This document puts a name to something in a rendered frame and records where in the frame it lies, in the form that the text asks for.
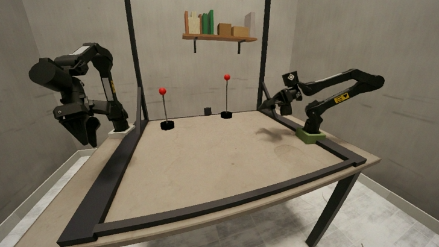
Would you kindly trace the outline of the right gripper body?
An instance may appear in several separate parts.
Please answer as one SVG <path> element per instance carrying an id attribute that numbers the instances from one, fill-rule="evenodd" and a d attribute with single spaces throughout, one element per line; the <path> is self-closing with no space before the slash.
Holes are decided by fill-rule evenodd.
<path id="1" fill-rule="evenodd" d="M 52 111 L 54 118 L 57 120 L 62 120 L 63 116 L 65 119 L 67 119 L 82 114 L 88 114 L 89 116 L 93 115 L 92 111 L 88 111 L 87 107 L 84 105 L 85 97 L 86 95 L 81 92 L 72 92 L 63 95 L 62 99 L 60 99 L 60 102 L 63 105 L 57 106 Z M 98 124 L 101 125 L 99 120 L 92 116 L 86 122 L 86 127 L 91 127 Z"/>

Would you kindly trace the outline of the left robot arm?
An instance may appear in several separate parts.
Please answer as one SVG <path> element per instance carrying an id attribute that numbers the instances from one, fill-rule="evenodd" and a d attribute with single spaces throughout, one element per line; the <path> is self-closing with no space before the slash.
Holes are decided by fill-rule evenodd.
<path id="1" fill-rule="evenodd" d="M 296 98 L 296 101 L 302 101 L 302 94 L 298 86 L 303 90 L 302 92 L 304 95 L 312 96 L 326 87 L 330 87 L 351 79 L 357 81 L 353 86 L 331 96 L 330 98 L 325 99 L 324 101 L 318 102 L 317 100 L 314 100 L 313 102 L 308 103 L 308 105 L 305 107 L 305 112 L 308 119 L 306 120 L 304 128 L 302 129 L 309 134 L 320 134 L 319 128 L 323 121 L 320 115 L 322 115 L 328 108 L 344 102 L 360 93 L 380 89 L 383 87 L 385 82 L 382 76 L 372 75 L 359 69 L 349 69 L 345 72 L 325 78 L 323 80 L 311 81 L 303 84 L 302 82 L 298 83 L 299 80 L 297 71 L 286 73 L 282 76 L 282 78 L 285 86 L 290 88 L 289 90 L 293 94 L 293 100 Z M 279 107 L 281 116 L 292 115 L 291 102 Z"/>

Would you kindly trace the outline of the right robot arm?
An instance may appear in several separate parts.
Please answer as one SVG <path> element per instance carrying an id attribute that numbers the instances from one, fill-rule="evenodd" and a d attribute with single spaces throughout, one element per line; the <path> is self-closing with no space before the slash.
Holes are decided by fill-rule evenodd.
<path id="1" fill-rule="evenodd" d="M 50 58 L 39 58 L 39 62 L 31 68 L 28 74 L 32 82 L 60 92 L 61 96 L 72 92 L 85 94 L 84 84 L 73 76 L 85 75 L 90 61 L 100 74 L 107 101 L 89 100 L 86 96 L 84 105 L 88 111 L 92 111 L 91 116 L 95 113 L 109 117 L 108 120 L 113 122 L 115 129 L 113 132 L 124 132 L 130 127 L 126 120 L 128 113 L 125 112 L 116 96 L 111 74 L 113 57 L 108 49 L 95 42 L 84 43 L 72 54 L 56 57 L 54 61 Z"/>

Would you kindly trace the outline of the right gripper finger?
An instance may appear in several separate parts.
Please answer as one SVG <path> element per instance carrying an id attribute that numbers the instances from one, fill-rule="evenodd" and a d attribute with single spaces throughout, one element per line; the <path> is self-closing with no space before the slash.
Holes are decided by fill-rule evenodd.
<path id="1" fill-rule="evenodd" d="M 86 131 L 87 131 L 87 137 L 88 137 L 88 142 L 89 144 L 94 148 L 97 147 L 97 141 L 96 141 L 96 131 L 97 129 L 100 127 L 100 125 L 94 125 L 91 127 L 87 127 Z"/>
<path id="2" fill-rule="evenodd" d="M 82 145 L 88 145 L 86 122 L 90 116 L 88 114 L 82 114 L 79 116 L 70 117 L 67 119 L 59 120 L 62 124 Z"/>

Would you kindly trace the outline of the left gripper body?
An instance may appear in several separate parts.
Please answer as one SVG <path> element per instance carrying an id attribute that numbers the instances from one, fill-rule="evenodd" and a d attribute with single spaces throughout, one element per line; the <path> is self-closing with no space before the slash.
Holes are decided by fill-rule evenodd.
<path id="1" fill-rule="evenodd" d="M 282 89 L 281 92 L 283 93 L 283 96 L 284 96 L 284 98 L 285 98 L 286 104 L 292 102 L 292 100 L 293 100 L 293 94 L 292 94 L 291 91 L 289 92 L 289 89 L 287 89 L 287 88 Z M 291 93 L 291 94 L 290 94 L 290 93 Z M 273 109 L 276 108 L 276 105 L 271 105 L 270 107 L 271 107 L 272 110 L 273 110 Z"/>

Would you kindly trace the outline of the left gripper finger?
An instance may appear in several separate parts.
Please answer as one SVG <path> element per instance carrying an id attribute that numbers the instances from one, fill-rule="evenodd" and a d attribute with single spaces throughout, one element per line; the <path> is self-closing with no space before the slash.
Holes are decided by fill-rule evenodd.
<path id="1" fill-rule="evenodd" d="M 258 110 L 264 110 L 264 109 L 267 109 L 268 111 L 272 110 L 270 106 L 266 106 L 267 102 L 268 102 L 267 99 L 264 100 L 264 102 L 259 106 Z"/>
<path id="2" fill-rule="evenodd" d="M 267 103 L 266 106 L 274 105 L 274 104 L 281 104 L 285 105 L 286 101 L 281 91 L 276 93 Z"/>

